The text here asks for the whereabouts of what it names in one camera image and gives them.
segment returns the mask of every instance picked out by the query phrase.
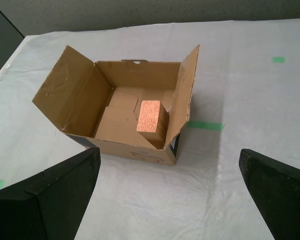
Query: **gray wall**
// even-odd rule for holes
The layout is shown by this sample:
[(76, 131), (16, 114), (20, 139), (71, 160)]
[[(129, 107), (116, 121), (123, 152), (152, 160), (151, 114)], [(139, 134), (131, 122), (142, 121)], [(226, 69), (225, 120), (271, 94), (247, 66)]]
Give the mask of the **gray wall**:
[(23, 39), (24, 37), (0, 13), (0, 68)]
[(300, 0), (0, 0), (24, 35), (222, 20), (300, 18)]

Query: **orange foam block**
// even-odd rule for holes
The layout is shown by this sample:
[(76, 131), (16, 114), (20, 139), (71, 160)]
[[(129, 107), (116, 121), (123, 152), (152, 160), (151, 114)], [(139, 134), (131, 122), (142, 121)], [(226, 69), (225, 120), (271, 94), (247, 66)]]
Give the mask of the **orange foam block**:
[(141, 103), (136, 130), (157, 149), (163, 149), (169, 125), (169, 115), (157, 100)]

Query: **white tablecloth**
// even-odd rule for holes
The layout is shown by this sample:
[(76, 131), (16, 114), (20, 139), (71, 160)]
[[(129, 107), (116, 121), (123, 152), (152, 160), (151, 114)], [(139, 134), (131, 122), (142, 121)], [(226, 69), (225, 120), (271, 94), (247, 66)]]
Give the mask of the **white tablecloth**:
[(66, 45), (92, 61), (182, 61), (198, 44), (190, 119), (223, 123), (224, 130), (185, 128), (175, 166), (102, 155), (75, 239), (273, 239), (238, 161), (249, 148), (300, 169), (300, 19), (26, 37), (0, 71), (0, 185), (84, 150), (31, 102)]

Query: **cardboard box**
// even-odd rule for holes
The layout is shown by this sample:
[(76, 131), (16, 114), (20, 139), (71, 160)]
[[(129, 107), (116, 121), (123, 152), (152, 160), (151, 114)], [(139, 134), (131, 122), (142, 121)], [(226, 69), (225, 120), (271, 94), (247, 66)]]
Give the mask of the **cardboard box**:
[[(93, 63), (67, 46), (32, 102), (64, 134), (101, 153), (174, 165), (180, 131), (189, 121), (199, 46), (183, 62)], [(163, 149), (137, 132), (143, 100), (170, 109)]]

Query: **green tape strip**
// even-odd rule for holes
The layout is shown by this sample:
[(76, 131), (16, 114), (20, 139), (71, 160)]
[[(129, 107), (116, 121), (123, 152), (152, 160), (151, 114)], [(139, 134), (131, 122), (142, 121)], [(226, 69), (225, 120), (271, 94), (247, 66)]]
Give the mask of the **green tape strip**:
[(217, 122), (189, 121), (186, 127), (191, 129), (209, 129), (221, 132), (224, 129), (225, 125)]
[(284, 56), (274, 56), (272, 58), (272, 62), (275, 64), (283, 64), (285, 63), (286, 58)]
[(4, 187), (5, 183), (6, 183), (5, 181), (0, 180), (0, 189), (2, 189)]

